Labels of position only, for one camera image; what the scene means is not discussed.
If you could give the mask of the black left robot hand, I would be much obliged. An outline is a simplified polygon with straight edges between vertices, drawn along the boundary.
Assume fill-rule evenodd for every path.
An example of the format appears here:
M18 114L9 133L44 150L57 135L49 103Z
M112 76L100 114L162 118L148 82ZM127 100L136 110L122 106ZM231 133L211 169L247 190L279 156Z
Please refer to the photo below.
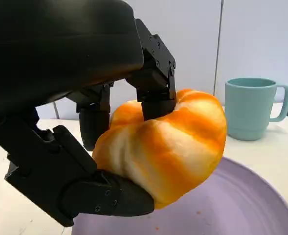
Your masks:
M0 146L5 180L64 227L80 213L141 216L152 197L89 155L126 79L145 119L176 103L176 62L122 0L0 0Z

